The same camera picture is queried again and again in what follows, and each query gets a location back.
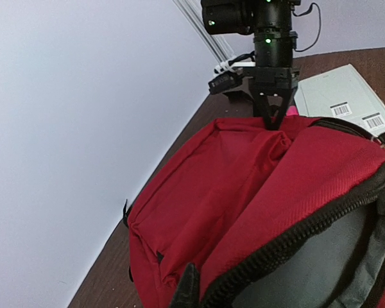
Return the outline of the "grey shrink-wrapped book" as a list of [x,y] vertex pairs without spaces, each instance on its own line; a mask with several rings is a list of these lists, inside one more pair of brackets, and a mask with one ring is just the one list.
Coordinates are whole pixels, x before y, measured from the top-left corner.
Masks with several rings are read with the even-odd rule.
[[298,82],[301,116],[335,117],[378,136],[385,132],[385,104],[351,64]]

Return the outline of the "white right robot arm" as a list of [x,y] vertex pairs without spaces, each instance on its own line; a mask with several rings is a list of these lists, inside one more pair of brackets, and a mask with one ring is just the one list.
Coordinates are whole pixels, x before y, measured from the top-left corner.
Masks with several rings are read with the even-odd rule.
[[210,35],[253,35],[254,51],[220,63],[209,82],[211,94],[248,79],[255,116],[269,130],[279,129],[298,87],[293,67],[298,38],[291,14],[299,1],[202,1],[202,19]]

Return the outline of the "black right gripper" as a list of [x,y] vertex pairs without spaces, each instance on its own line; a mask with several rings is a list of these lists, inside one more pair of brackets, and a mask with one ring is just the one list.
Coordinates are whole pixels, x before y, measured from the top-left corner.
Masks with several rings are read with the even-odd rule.
[[[268,130],[278,130],[298,88],[299,68],[253,66],[245,69],[245,76],[253,99],[253,116],[260,117]],[[277,109],[268,97],[282,98],[275,119]]]

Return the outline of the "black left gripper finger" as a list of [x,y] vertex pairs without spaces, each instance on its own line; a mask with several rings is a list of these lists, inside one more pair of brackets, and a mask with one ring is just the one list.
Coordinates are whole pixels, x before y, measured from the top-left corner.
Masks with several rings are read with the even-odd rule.
[[197,308],[200,306],[200,273],[189,263],[178,283],[169,308]]

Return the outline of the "red backpack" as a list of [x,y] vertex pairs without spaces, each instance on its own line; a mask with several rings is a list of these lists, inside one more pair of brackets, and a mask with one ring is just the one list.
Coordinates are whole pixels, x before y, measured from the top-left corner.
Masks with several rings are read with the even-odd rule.
[[217,119],[132,205],[130,272],[169,307],[189,263],[199,307],[385,307],[385,133],[335,118]]

